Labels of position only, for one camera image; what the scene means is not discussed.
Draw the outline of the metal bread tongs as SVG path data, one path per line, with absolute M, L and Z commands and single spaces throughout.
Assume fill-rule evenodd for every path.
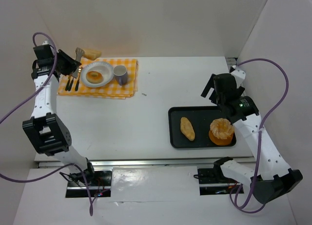
M 75 58 L 75 62 L 72 65 L 72 73 L 71 76 L 74 78 L 78 77 L 78 69 L 81 66 L 81 58 L 84 56 L 85 52 L 83 49 L 77 47 L 75 50 L 76 53 L 76 58 Z

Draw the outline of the long golden bread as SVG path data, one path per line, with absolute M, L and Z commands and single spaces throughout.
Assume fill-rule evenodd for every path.
M 180 131 L 188 140 L 195 140 L 195 131 L 191 122 L 186 117 L 180 119 Z
M 101 57 L 101 52 L 93 49 L 83 49 L 84 54 L 83 56 L 86 59 L 89 59 L 91 61 L 96 60 L 97 58 Z

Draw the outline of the glazed ring bagel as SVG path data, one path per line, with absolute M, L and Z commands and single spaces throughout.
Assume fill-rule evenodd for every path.
M 86 79 L 89 83 L 98 84 L 103 82 L 103 76 L 97 71 L 88 71 L 86 74 Z

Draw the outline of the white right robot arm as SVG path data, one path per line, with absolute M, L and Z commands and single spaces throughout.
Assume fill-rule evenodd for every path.
M 237 86 L 236 77 L 230 73 L 212 74 L 202 97 L 210 89 L 214 91 L 209 99 L 232 123 L 235 133 L 245 140 L 256 159 L 255 169 L 250 169 L 231 157 L 221 158 L 214 162 L 216 175 L 248 186 L 249 197 L 263 205 L 292 191 L 303 179 L 302 173 L 291 169 L 280 155 L 264 128 L 265 118 L 254 101 L 242 95 L 244 88 Z

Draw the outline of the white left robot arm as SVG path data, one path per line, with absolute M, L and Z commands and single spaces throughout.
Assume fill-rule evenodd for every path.
M 38 154 L 55 157 L 69 165 L 69 182 L 91 185 L 95 171 L 90 161 L 72 146 L 69 129 L 57 115 L 57 92 L 61 75 L 71 75 L 81 65 L 62 50 L 53 52 L 45 43 L 33 48 L 37 59 L 33 62 L 31 77 L 35 83 L 34 110 L 22 129 Z

